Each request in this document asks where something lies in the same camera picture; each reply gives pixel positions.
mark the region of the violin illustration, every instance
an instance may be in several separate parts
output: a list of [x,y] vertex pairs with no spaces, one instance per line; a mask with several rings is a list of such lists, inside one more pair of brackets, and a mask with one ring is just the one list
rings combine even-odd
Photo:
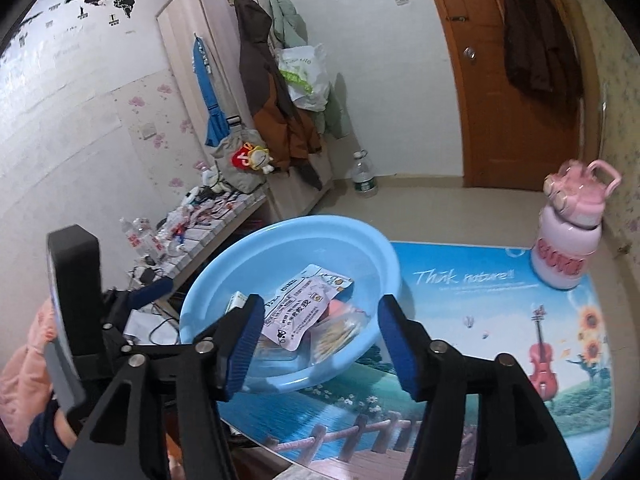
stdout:
[[529,357],[533,364],[533,375],[529,376],[533,387],[536,389],[542,400],[551,400],[558,393],[558,378],[551,371],[551,361],[553,360],[553,349],[549,343],[542,339],[542,320],[545,319],[546,311],[544,305],[533,311],[531,319],[536,323],[538,342],[531,345]]

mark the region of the wall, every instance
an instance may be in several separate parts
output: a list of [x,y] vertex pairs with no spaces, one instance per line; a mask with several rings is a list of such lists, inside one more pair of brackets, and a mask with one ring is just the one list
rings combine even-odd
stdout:
[[88,229],[104,287],[126,286],[118,218],[157,221],[198,181],[155,19],[165,1],[38,0],[0,60],[0,366],[49,293],[47,232]]
[[336,177],[347,176],[358,144],[378,174],[462,175],[458,99],[434,1],[292,1],[346,92],[355,139],[330,142]]
[[617,235],[632,243],[640,283],[640,54],[604,0],[579,0],[593,41],[598,76],[607,85],[603,158],[623,176],[607,205]]

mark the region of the brown coat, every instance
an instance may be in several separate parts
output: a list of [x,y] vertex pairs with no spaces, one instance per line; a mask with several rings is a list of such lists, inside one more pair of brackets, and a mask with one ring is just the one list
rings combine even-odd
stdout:
[[577,109],[582,73],[551,0],[504,0],[504,65],[524,93],[559,110]]
[[240,76],[255,128],[273,157],[272,164],[298,170],[302,179],[321,189],[309,153],[319,152],[320,137],[313,121],[293,104],[287,83],[268,45],[271,18],[253,0],[235,0],[240,32]]

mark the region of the white cabinet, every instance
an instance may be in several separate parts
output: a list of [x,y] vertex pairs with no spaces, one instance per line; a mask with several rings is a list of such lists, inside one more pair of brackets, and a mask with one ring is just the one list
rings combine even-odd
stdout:
[[[270,12],[269,0],[255,0]],[[220,107],[226,116],[239,115],[242,122],[254,127],[238,70],[240,38],[233,0],[169,0],[158,14],[158,24],[167,56],[191,123],[204,144],[207,136],[209,112],[202,99],[200,87],[193,73],[194,36],[202,38],[209,50],[213,67],[212,83]],[[332,172],[326,148],[311,155],[324,185],[317,191],[302,182],[295,170],[268,177],[274,213],[281,219],[293,218],[309,212],[332,185]]]

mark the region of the pink clothing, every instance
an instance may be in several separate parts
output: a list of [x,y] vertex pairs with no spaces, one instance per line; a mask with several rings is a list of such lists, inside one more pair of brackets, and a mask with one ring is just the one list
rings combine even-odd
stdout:
[[21,446],[29,426],[44,411],[51,382],[44,361],[44,345],[57,335],[51,300],[36,314],[27,344],[18,348],[0,374],[0,418],[11,438]]

